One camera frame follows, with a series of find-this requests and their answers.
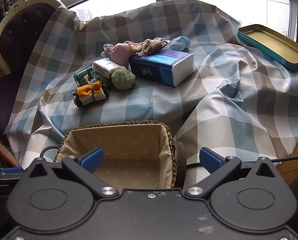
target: woven basket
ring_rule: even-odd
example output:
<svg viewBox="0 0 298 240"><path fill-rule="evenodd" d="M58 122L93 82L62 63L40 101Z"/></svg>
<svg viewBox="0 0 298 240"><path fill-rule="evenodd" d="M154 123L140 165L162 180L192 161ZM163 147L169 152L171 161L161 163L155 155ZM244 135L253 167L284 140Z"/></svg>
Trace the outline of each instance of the woven basket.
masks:
<svg viewBox="0 0 298 240"><path fill-rule="evenodd" d="M123 188L183 187L186 156L182 143L173 143L170 129L157 121L101 123L70 130L55 161L82 156L95 147L104 162L94 175L121 191Z"/></svg>

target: chair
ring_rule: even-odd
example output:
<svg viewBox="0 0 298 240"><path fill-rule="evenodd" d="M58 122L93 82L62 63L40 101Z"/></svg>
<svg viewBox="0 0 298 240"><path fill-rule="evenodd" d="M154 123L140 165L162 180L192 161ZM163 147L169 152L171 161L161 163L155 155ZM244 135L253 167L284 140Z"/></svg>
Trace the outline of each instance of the chair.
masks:
<svg viewBox="0 0 298 240"><path fill-rule="evenodd" d="M10 149L3 134L15 103L18 88L36 42L59 0L18 0L0 23L0 142Z"/></svg>

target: basket rim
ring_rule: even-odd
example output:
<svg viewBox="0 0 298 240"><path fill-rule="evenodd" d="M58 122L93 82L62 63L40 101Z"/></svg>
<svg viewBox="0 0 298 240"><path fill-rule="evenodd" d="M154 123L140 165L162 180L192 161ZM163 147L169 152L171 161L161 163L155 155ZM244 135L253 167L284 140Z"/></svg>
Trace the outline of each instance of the basket rim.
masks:
<svg viewBox="0 0 298 240"><path fill-rule="evenodd" d="M171 151L172 155L172 182L171 182L171 188L174 188L175 185L175 179L177 176L177 161L175 158L175 146L173 144L173 138L172 134L170 131L170 128L165 125L164 123L158 122L158 121L153 121L153 120L140 120L140 121L130 121L130 122L112 122L112 123L98 123L98 124L89 124L77 128L70 129L65 137L63 138L62 142L60 143L60 146L58 148L57 154L54 157L54 162L56 162L58 155L60 153L61 148L63 147L65 140L67 139L69 133L74 130L81 130L81 129L86 129L86 128L96 128L96 127L109 127L109 126L119 126L119 125L137 125L137 124L160 124L163 125L164 128L166 129L167 135L168 135L168 143L169 143L169 148Z"/></svg>

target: orange and white cloth bundle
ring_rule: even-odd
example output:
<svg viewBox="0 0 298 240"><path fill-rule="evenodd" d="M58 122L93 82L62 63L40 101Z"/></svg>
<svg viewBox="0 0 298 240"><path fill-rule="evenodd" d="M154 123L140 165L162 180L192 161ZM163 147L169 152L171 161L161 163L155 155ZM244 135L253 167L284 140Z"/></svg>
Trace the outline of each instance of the orange and white cloth bundle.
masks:
<svg viewBox="0 0 298 240"><path fill-rule="evenodd" d="M77 92L73 93L73 102L77 107L85 106L93 101L100 101L109 96L107 89L102 85L101 81L97 81L92 85L84 85L77 88Z"/></svg>

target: green fuzzy ball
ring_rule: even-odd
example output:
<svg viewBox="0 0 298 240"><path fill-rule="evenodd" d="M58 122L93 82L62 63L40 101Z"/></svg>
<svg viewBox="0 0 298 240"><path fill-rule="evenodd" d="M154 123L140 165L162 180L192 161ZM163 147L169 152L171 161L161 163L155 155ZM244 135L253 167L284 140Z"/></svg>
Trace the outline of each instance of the green fuzzy ball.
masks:
<svg viewBox="0 0 298 240"><path fill-rule="evenodd" d="M120 90L128 90L132 88L136 76L125 67L118 67L111 75L114 86Z"/></svg>

